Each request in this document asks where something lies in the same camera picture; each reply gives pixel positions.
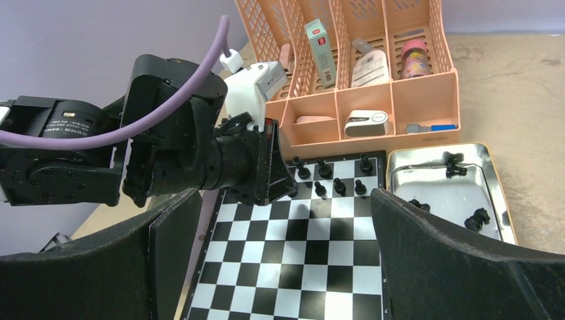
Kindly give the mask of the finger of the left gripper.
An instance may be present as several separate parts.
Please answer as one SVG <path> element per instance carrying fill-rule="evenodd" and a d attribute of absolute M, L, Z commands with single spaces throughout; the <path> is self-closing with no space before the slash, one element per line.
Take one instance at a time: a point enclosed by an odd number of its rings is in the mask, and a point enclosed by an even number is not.
<path fill-rule="evenodd" d="M 298 184 L 281 153 L 279 123 L 267 119 L 267 154 L 269 167 L 268 200 L 273 203 L 285 196 L 294 197 L 298 193 Z"/>

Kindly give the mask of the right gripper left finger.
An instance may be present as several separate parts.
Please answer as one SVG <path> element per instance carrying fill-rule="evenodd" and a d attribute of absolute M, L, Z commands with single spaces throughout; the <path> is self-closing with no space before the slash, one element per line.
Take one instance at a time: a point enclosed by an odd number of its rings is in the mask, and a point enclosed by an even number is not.
<path fill-rule="evenodd" d="M 173 319 L 202 198 L 176 194 L 43 253 L 1 258 L 2 319 Z"/>

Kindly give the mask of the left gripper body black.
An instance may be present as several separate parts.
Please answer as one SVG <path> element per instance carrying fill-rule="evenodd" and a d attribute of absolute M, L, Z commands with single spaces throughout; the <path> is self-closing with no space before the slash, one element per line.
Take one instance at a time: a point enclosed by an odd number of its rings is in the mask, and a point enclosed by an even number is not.
<path fill-rule="evenodd" d="M 213 131 L 207 159 L 207 189 L 223 189 L 245 205 L 268 205 L 283 197 L 279 124 L 265 120 L 263 132 L 246 119 L 223 119 Z"/>

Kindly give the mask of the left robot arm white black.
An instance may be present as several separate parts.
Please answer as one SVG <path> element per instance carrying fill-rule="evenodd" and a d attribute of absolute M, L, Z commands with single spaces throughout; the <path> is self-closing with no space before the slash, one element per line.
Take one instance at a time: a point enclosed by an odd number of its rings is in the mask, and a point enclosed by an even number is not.
<path fill-rule="evenodd" d="M 105 108 L 20 96 L 1 103 L 1 201 L 12 206 L 100 203 L 222 189 L 246 205 L 294 196 L 279 124 L 266 104 L 286 83 L 279 61 L 245 67 L 222 55 L 226 79 L 196 63 L 141 55 L 125 95 Z"/>

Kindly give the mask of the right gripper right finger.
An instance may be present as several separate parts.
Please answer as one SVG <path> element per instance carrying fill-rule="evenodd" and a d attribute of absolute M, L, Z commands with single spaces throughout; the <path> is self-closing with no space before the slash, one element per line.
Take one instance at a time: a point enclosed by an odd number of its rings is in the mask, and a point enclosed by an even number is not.
<path fill-rule="evenodd" d="M 563 319 L 564 256 L 495 240 L 385 189 L 372 220 L 396 319 Z"/>

